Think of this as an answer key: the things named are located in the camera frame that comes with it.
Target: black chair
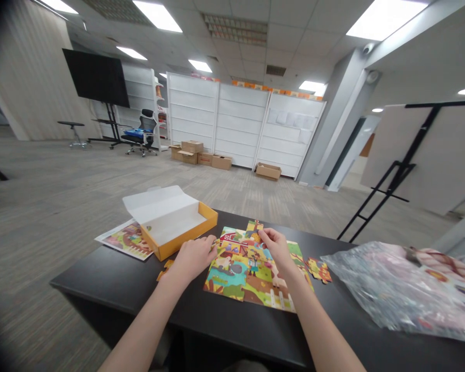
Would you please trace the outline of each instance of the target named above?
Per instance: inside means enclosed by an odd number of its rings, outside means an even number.
[[[146,152],[153,152],[155,155],[158,153],[151,149],[151,145],[153,144],[153,132],[155,131],[155,127],[157,126],[157,122],[153,119],[153,111],[148,110],[146,108],[141,110],[141,115],[139,116],[139,121],[141,125],[139,126],[141,129],[151,130],[152,133],[143,133],[143,138],[139,138],[132,135],[123,135],[121,138],[131,145],[131,149],[126,152],[126,155],[134,152],[135,150],[142,152],[142,158],[146,156]]]

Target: cardboard box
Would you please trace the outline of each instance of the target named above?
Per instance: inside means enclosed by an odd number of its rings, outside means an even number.
[[[178,153],[182,156],[182,162],[188,164],[198,164],[198,154],[192,153],[188,151],[178,151]]]
[[[181,147],[183,151],[199,153],[203,152],[203,142],[198,141],[183,141],[181,142]]]
[[[282,170],[275,165],[258,163],[255,167],[255,172],[257,173],[257,176],[264,176],[277,181],[281,176]]]
[[[199,152],[198,153],[198,164],[212,166],[212,157],[213,155],[208,152]]]
[[[216,226],[219,216],[210,207],[186,195],[179,186],[149,188],[122,200],[160,261],[177,252],[184,242]]]
[[[214,168],[225,169],[226,171],[231,169],[233,159],[229,157],[223,157],[220,155],[214,155],[212,157],[212,166]]]
[[[170,157],[172,159],[176,159],[176,160],[179,160],[179,161],[182,161],[182,154],[179,153],[179,151],[181,151],[181,146],[179,145],[172,145],[172,146],[169,146],[171,149],[170,149]]]

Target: black easel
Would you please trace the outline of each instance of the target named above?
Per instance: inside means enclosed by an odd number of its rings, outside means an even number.
[[[367,199],[363,202],[362,206],[358,209],[358,211],[355,213],[353,218],[350,220],[348,225],[346,225],[345,229],[337,239],[341,239],[341,237],[344,235],[346,230],[351,226],[353,221],[357,219],[357,217],[360,217],[363,219],[365,222],[363,225],[358,229],[358,231],[353,235],[351,240],[349,241],[350,243],[355,240],[355,238],[362,232],[362,230],[367,226],[367,224],[371,221],[371,219],[376,215],[376,213],[381,209],[381,207],[384,205],[384,203],[390,198],[394,197],[400,200],[403,200],[405,202],[408,202],[408,200],[400,198],[399,196],[394,196],[393,193],[396,191],[396,189],[401,185],[401,183],[405,180],[405,178],[410,174],[410,172],[415,168],[416,164],[412,164],[411,161],[413,159],[413,156],[417,152],[420,144],[424,140],[424,137],[426,136],[427,132],[429,131],[430,127],[434,123],[434,120],[436,119],[439,111],[443,107],[448,107],[448,106],[465,106],[465,101],[460,101],[460,102],[443,102],[443,103],[418,103],[418,104],[408,104],[405,106],[406,109],[415,109],[415,108],[421,108],[421,107],[431,107],[431,111],[429,115],[427,116],[427,119],[425,119],[425,122],[422,124],[420,127],[417,135],[415,136],[415,139],[413,140],[412,144],[410,145],[410,148],[407,151],[407,154],[403,158],[402,161],[397,161],[395,160],[393,164],[389,167],[387,172],[384,174],[384,176],[381,178],[379,183],[377,184],[376,187],[372,188],[372,192],[370,195],[367,197]],[[389,184],[388,188],[386,191],[379,190],[381,185],[384,183],[386,178],[389,177],[391,172],[395,167],[398,167],[398,170],[396,171],[396,174],[393,177],[393,180]],[[375,195],[376,192],[380,192],[385,194],[386,196],[384,199],[379,203],[379,205],[375,208],[375,210],[370,214],[369,217],[363,217],[360,213],[362,210],[365,208],[365,206],[368,204],[368,202],[372,199],[372,197]]]
[[[120,124],[115,121],[114,105],[110,104],[110,109],[109,109],[108,103],[106,103],[105,105],[107,106],[107,114],[109,117],[108,120],[104,120],[104,119],[92,119],[92,120],[101,122],[104,124],[109,124],[110,127],[112,128],[112,133],[114,137],[113,138],[88,138],[88,143],[91,143],[91,141],[113,142],[109,148],[110,150],[113,150],[114,146],[121,144],[121,143],[125,143],[125,142],[121,141],[120,139],[119,130],[117,128]]]

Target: television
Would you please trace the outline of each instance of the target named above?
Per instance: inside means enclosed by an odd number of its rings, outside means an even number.
[[[79,97],[129,107],[120,59],[62,50]]]

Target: forearm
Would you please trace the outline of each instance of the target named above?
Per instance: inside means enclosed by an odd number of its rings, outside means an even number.
[[[365,371],[299,269],[289,265],[283,274],[317,371]]]
[[[164,275],[99,371],[148,371],[160,337],[186,285]]]

